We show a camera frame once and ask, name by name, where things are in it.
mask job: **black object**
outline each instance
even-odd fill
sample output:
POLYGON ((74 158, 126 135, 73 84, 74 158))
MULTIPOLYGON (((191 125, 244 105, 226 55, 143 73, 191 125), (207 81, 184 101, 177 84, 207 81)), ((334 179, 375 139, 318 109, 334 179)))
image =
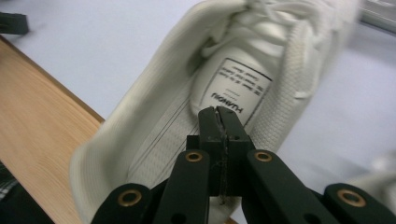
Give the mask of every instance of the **black object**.
POLYGON ((115 189, 92 223, 204 224, 209 196, 242 197, 249 224, 396 223, 361 189, 336 184, 321 196, 306 188, 275 153, 255 149, 232 110, 209 107, 198 119, 200 135, 187 136, 167 181, 115 189))
POLYGON ((0 12, 0 34, 26 35, 28 32, 25 15, 0 12))

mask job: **wooden board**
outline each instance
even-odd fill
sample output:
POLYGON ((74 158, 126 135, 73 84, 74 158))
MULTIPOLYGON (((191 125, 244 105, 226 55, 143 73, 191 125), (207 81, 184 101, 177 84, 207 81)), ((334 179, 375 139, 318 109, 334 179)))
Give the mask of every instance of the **wooden board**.
POLYGON ((0 161, 55 223, 79 223, 68 166, 103 119, 0 36, 0 161))

